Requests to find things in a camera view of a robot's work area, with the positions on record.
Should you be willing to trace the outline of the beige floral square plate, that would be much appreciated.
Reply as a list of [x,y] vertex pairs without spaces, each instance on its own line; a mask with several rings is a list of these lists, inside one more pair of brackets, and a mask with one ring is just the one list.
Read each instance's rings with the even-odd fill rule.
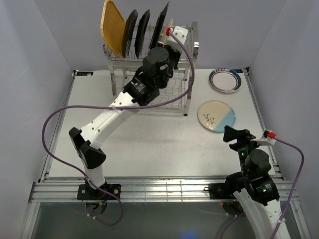
[[157,18],[157,22],[153,31],[153,35],[152,35],[152,39],[150,41],[150,45],[149,45],[149,49],[153,49],[157,46],[158,44],[158,40],[160,37],[160,33],[163,27],[163,23],[166,17],[166,13],[167,13],[167,9],[169,6],[169,2],[165,5],[164,9],[160,12],[158,18]]

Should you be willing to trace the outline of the cream and blue round plate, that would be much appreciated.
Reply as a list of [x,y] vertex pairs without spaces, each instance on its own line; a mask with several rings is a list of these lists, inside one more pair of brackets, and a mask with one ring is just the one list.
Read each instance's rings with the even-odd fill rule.
[[222,101],[207,101],[197,110],[200,124],[207,130],[217,133],[224,132],[225,126],[232,127],[236,121],[234,110]]

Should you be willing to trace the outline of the black floral square plate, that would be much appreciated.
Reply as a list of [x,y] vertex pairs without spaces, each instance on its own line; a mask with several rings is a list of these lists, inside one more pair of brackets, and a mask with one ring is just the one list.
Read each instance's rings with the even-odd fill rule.
[[129,54],[135,24],[138,18],[137,10],[133,10],[126,20],[123,39],[122,39],[122,57],[126,58]]
[[142,15],[138,24],[138,29],[137,29],[137,34],[136,34],[135,44],[134,44],[136,58],[139,58],[143,49],[144,37],[145,37],[146,29],[148,26],[150,14],[151,14],[150,10],[148,9]]

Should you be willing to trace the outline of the white plate teal red rim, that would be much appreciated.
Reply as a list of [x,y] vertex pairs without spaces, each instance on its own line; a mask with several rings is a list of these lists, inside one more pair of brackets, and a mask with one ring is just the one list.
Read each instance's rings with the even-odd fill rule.
[[214,69],[209,75],[211,87],[221,93],[231,94],[241,88],[242,80],[239,73],[228,68]]

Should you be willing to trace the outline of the square woven bamboo plate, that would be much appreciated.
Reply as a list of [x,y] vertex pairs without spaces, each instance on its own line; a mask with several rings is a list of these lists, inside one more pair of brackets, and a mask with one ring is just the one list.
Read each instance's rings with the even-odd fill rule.
[[122,39],[125,21],[112,0],[106,0],[103,5],[101,17],[101,36],[107,47],[117,56],[122,56]]

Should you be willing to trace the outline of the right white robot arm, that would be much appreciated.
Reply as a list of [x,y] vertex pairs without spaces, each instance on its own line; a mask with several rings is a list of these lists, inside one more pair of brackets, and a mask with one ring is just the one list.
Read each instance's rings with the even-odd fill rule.
[[241,170],[226,178],[225,192],[235,198],[246,214],[258,239],[290,238],[285,220],[281,218],[280,195],[269,175],[269,155],[260,146],[275,144],[275,134],[264,131],[256,138],[249,130],[224,128],[224,142],[238,153]]

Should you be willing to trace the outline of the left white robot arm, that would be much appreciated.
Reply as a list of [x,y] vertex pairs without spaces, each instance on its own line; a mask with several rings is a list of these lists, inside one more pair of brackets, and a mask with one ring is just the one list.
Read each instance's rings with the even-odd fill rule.
[[102,170],[106,155],[101,145],[125,120],[139,112],[140,106],[148,105],[160,95],[160,89],[164,89],[173,77],[181,53],[178,43],[152,48],[142,66],[110,105],[111,109],[103,111],[80,129],[70,129],[69,136],[88,176],[85,186],[91,197],[100,199],[106,193]]

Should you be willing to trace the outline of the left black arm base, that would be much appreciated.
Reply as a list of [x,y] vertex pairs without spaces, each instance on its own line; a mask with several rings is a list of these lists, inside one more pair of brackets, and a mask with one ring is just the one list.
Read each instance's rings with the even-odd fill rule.
[[[104,191],[115,195],[117,198],[121,196],[121,184],[107,184],[101,187]],[[98,189],[93,189],[88,183],[81,184],[78,187],[77,200],[115,200],[113,196],[101,192]]]

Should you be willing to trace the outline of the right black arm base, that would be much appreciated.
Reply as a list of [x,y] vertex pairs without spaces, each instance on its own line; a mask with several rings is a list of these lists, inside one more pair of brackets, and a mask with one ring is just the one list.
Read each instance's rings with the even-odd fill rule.
[[204,192],[209,193],[209,198],[213,199],[226,199],[235,200],[233,193],[238,188],[238,180],[240,176],[232,174],[226,177],[222,183],[209,183],[208,186],[204,187]]

